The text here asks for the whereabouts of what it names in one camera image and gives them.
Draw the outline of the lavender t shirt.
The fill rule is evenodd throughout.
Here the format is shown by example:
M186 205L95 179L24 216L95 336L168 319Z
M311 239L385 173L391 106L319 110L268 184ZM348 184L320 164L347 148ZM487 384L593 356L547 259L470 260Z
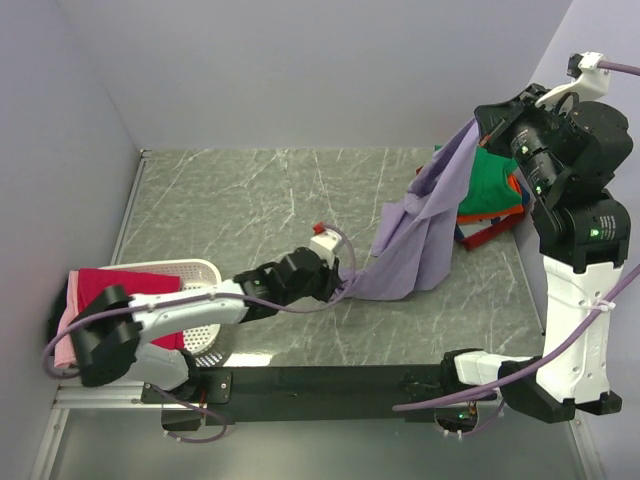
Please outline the lavender t shirt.
M400 300L434 289L450 272L458 207L466 197L479 141L469 120L414 177L402 200L386 203L371 246L375 261L354 274L344 269L348 298Z

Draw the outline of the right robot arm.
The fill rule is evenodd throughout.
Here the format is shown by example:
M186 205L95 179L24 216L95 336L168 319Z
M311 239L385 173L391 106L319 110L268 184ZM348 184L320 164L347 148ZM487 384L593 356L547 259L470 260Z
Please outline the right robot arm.
M607 295L628 256L631 219L607 186L633 141L616 108L575 92L547 107L543 93L533 84L474 112L481 146L512 158L535 198L531 216L547 281L543 353L453 351L438 378L456 403L499 394L512 409L556 423L577 411L608 415L622 407L607 377Z

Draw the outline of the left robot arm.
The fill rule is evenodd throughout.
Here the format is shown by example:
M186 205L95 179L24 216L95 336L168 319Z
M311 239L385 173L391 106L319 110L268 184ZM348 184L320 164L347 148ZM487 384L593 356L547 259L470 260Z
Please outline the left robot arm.
M329 303L342 285L338 267L335 247L309 245L196 290L129 295L121 285L108 286L72 323L80 381L94 388L130 377L189 401L200 388L195 361L184 349L158 347L156 339L292 312L293 303L306 297Z

